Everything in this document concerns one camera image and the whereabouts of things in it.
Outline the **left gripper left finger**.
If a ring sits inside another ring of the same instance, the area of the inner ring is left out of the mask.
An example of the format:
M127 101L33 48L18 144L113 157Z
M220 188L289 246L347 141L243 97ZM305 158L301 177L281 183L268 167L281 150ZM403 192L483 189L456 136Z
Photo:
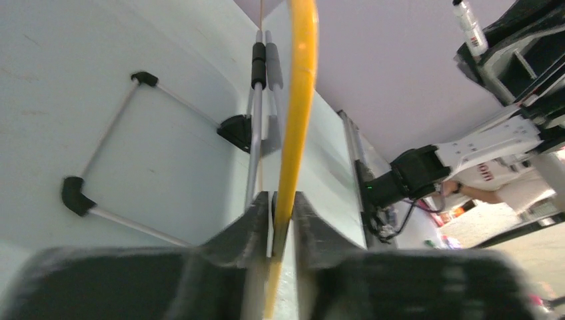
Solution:
M261 319L269 194L194 247L56 247L32 256L2 319Z

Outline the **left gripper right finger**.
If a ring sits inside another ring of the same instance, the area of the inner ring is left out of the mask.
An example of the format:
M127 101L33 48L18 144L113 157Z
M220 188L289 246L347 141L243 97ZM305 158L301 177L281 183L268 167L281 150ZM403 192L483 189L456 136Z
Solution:
M492 250L364 249L294 200L300 319L535 319L523 272Z

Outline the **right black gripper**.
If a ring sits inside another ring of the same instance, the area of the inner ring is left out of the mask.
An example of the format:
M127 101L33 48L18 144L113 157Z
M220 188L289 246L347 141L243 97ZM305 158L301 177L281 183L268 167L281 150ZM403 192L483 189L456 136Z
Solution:
M564 126L564 2L515 1L482 27L489 49L478 58L464 43L454 57L472 82L543 128Z

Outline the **silver whiteboard marker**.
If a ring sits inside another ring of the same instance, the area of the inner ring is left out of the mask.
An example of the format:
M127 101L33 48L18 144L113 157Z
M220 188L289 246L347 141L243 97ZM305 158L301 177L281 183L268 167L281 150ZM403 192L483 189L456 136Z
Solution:
M489 45L469 2L453 0L452 6L471 56L473 58L482 56L489 49Z

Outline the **yellow framed whiteboard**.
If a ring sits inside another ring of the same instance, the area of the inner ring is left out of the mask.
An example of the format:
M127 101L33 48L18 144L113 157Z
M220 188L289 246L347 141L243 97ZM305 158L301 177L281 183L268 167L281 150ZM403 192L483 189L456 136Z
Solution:
M304 153L318 67L318 11L313 0L283 1L282 9L269 16L271 27L279 26L275 45L279 50L279 72L269 70L278 99L281 128L281 165L273 220L273 244L269 280L265 291L264 318L275 312L288 227L292 219L300 165Z

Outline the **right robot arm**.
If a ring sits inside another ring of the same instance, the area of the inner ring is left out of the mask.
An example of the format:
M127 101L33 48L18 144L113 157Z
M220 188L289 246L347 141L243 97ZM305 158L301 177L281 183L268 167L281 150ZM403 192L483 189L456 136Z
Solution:
M514 163L564 145L564 2L516 1L487 27L469 2L452 5L464 34L458 68L514 111L481 133L405 151L380 177L359 177L362 200L375 209L422 199L479 163Z

